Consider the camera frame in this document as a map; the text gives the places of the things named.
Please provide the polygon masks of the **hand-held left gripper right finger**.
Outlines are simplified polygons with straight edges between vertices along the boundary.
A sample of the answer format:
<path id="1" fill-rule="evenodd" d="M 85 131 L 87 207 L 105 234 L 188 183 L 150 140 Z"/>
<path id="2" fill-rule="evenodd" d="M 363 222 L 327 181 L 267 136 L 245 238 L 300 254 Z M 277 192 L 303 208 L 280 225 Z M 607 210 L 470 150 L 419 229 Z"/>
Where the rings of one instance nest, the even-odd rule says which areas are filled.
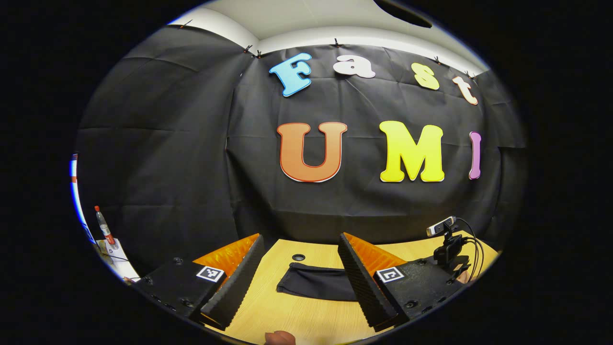
<path id="1" fill-rule="evenodd" d="M 419 318 L 463 286 L 464 256 L 405 261 L 356 236 L 340 236 L 339 256 L 368 325 L 375 331 Z"/>

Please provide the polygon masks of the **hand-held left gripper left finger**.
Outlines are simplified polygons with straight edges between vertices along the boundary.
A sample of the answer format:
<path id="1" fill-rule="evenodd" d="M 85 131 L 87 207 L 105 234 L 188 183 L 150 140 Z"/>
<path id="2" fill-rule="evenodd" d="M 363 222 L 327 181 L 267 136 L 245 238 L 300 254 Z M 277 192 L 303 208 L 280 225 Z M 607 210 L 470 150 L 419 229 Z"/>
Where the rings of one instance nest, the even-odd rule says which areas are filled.
<path id="1" fill-rule="evenodd" d="M 194 260 L 175 257 L 132 286 L 177 316 L 225 330 L 264 254 L 263 238 L 253 234 Z"/>

